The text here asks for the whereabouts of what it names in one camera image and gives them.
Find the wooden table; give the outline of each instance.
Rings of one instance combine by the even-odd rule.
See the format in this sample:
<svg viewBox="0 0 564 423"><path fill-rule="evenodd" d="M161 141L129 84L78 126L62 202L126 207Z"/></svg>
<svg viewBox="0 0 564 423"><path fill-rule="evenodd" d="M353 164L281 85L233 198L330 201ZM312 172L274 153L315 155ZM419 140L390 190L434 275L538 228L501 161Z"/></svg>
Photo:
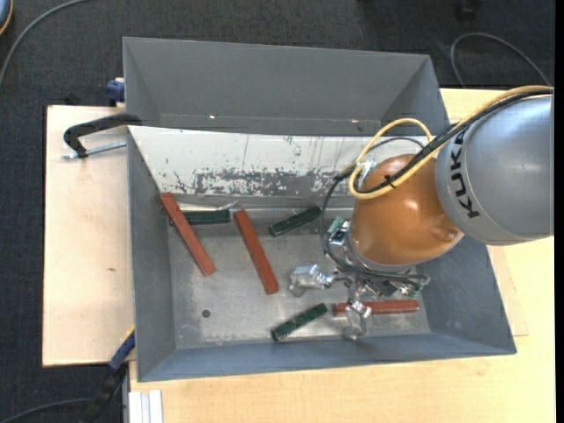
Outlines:
<svg viewBox="0 0 564 423"><path fill-rule="evenodd" d="M442 95L457 119L495 93ZM48 109L46 367L107 362L133 323L125 150L61 160L70 150L62 138L67 127L119 111ZM101 145L123 133L86 142ZM555 421L553 239L490 249L490 255L516 355L143 383L132 361L130 388L161 389L166 423Z"/></svg>

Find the dark carpet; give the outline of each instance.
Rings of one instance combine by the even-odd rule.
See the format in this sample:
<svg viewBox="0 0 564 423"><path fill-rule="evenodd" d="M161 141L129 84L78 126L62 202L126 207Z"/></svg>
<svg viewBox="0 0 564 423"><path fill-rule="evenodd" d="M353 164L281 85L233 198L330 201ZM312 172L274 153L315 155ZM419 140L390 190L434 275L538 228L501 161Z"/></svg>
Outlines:
<svg viewBox="0 0 564 423"><path fill-rule="evenodd" d="M15 0L0 64L32 20L66 1ZM440 85L459 86L450 45L463 33L485 32L521 49L554 84L555 0L484 0L466 24L454 17L457 1L105 0L34 28L0 88L0 421L52 401L92 397L105 374L103 366L41 367L44 106L69 96L107 105L105 85L122 75L123 36L427 53ZM466 39L456 59L468 86L542 83L494 41ZM77 414L73 407L26 421L75 421ZM118 403L100 421L119 419Z"/></svg>

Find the kuka logo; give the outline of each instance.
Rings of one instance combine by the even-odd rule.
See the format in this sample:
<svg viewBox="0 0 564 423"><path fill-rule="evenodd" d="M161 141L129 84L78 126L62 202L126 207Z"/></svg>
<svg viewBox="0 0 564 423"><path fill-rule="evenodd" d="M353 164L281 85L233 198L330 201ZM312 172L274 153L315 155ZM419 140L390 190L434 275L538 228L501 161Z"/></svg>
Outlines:
<svg viewBox="0 0 564 423"><path fill-rule="evenodd" d="M472 208L472 200L466 196L466 184L464 183L464 176L457 172L461 167L460 154L462 153L464 135L468 129L462 130L455 138L455 144L459 145L458 152L450 151L450 171L453 173L450 176L450 180L453 182L458 182L459 190L456 192L456 197L458 197L458 203L467 211L466 216L468 218L475 218L479 216L479 211L475 211Z"/></svg>

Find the red wooden stick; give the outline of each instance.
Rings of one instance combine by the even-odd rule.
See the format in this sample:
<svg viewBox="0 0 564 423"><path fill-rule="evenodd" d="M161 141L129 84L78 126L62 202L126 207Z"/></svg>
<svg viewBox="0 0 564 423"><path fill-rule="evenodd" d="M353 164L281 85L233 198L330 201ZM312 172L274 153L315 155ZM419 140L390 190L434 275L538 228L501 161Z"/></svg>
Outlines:
<svg viewBox="0 0 564 423"><path fill-rule="evenodd" d="M372 309L373 315L416 312L419 310L417 300L363 301L362 303ZM335 304L333 306L333 315L344 315L347 305L346 302Z"/></svg>
<svg viewBox="0 0 564 423"><path fill-rule="evenodd" d="M173 221L174 226L178 229L178 233L186 243L190 253L196 260L197 266L205 276L209 276L215 271L212 260L208 257L200 240L196 237L194 230L182 214L180 207L173 198L172 193L164 193L160 195L160 201L165 207L168 216Z"/></svg>
<svg viewBox="0 0 564 423"><path fill-rule="evenodd" d="M256 236L255 228L250 222L250 218L246 211L239 210L233 214L235 223L239 227L241 237L245 241L245 246L250 253L250 258L255 264L256 272L263 282L266 294L273 294L278 291L279 285L272 271L271 264L266 258L258 236Z"/></svg>

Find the wooden board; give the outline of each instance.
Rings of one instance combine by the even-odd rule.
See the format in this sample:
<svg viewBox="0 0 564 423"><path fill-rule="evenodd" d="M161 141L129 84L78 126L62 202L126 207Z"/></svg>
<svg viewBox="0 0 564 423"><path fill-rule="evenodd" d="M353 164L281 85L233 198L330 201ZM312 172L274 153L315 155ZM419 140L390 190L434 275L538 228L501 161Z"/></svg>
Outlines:
<svg viewBox="0 0 564 423"><path fill-rule="evenodd" d="M442 90L451 120L499 92ZM107 362L133 324L126 151L65 161L64 131L122 108L48 108L45 198L43 365ZM124 130L85 138L86 147L123 139ZM500 248L490 249L508 319L527 333Z"/></svg>

